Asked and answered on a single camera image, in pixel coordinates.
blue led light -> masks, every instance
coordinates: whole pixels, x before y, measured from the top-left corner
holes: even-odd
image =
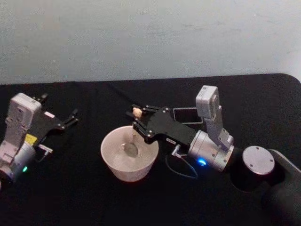
[[[207,162],[204,159],[198,159],[198,162],[200,163],[201,166],[207,165]]]
[[[28,169],[28,167],[25,166],[25,167],[23,168],[22,172],[25,173],[25,172],[27,171],[27,169]]]

white bowl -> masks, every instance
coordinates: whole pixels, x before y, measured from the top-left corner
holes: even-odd
[[[138,149],[136,157],[128,156],[123,145],[134,143]],[[124,126],[110,132],[101,145],[101,155],[113,174],[120,180],[135,182],[144,178],[150,171],[159,150],[158,142],[150,145],[137,134],[133,140],[133,127]]]

yellow label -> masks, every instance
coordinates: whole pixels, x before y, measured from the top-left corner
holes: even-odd
[[[28,144],[30,144],[31,146],[33,146],[34,142],[37,141],[37,138],[34,137],[33,135],[26,134],[25,141],[26,141]]]

round metal plate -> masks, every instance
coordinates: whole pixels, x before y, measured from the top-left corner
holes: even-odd
[[[267,175],[275,167],[271,153],[259,146],[246,148],[243,152],[243,161],[250,171],[258,175]]]

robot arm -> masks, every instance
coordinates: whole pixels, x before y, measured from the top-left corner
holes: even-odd
[[[44,157],[52,152],[42,144],[47,136],[63,132],[77,123],[77,110],[65,121],[42,111],[46,98],[47,94],[31,98],[19,93],[10,100],[5,121],[7,129],[0,145],[0,189],[16,182],[23,169],[35,159],[37,150],[43,151]]]
[[[168,107],[132,107],[142,110],[141,119],[127,113],[135,119],[133,128],[146,143],[163,140],[174,145],[172,155],[178,156],[181,149],[188,156],[210,164],[222,172],[233,153],[233,137],[223,128],[222,107],[219,105],[217,87],[203,86],[196,98],[199,117],[203,117],[208,133],[197,131],[175,121]]]
[[[139,107],[141,119],[127,114],[135,119],[133,128],[146,143],[166,141],[174,145],[174,156],[179,157],[177,152],[181,149],[218,171],[227,168],[233,185],[242,191],[253,191],[267,182],[270,189],[262,197],[263,209],[277,225],[301,225],[301,171],[278,151],[259,146],[244,151],[234,148],[233,137],[223,128],[217,87],[203,86],[196,97],[196,106],[208,133],[175,121],[167,107]]]

